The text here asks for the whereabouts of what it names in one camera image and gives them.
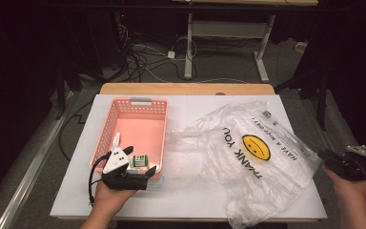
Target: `white plastic bag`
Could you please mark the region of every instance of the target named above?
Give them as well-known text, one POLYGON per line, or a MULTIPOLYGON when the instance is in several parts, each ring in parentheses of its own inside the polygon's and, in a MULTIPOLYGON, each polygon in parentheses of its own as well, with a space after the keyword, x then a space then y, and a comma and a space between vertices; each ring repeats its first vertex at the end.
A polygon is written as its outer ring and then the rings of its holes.
POLYGON ((196 120, 180 142, 196 139, 201 176, 224 184, 233 228, 286 209, 310 184, 320 159, 268 112, 268 103, 229 104, 196 120))

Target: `yellow smiley face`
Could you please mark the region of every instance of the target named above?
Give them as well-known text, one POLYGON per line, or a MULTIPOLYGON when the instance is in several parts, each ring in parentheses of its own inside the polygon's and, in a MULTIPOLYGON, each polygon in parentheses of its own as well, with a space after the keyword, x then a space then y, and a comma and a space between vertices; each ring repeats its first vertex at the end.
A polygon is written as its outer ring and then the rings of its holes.
POLYGON ((262 160, 270 159, 270 149, 260 137, 255 135, 244 135, 242 136, 242 140, 246 149, 253 156, 262 160))

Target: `pink plastic basket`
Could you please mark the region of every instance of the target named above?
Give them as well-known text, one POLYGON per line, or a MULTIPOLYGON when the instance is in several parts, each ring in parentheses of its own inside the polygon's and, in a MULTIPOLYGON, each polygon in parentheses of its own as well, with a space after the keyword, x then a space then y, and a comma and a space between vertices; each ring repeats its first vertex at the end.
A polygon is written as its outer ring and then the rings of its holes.
MULTIPOLYGON (((115 98, 91 159, 94 162, 111 148, 116 133, 120 133, 120 148, 133 146, 130 156, 147 155, 152 165, 162 167, 168 101, 155 98, 115 98)), ((105 161, 95 171, 102 173, 105 161)))

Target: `basket handle slot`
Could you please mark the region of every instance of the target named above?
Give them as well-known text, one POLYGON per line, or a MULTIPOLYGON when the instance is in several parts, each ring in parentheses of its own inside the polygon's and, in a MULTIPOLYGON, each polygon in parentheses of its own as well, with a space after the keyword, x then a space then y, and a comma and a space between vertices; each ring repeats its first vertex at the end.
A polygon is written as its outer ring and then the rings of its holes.
POLYGON ((147 97, 132 97, 130 103, 133 106, 151 106, 153 101, 147 97))

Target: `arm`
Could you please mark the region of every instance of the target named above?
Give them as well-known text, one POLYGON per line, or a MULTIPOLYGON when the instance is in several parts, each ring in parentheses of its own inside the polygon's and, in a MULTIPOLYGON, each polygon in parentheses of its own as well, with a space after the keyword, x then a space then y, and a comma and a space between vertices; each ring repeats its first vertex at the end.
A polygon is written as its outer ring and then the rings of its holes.
POLYGON ((343 179, 326 166, 323 171, 334 182, 341 213, 340 228, 366 228, 366 181, 343 179))
POLYGON ((99 181, 96 187, 93 208, 81 229, 107 229, 112 218, 135 193, 136 190, 111 190, 106 184, 99 181))

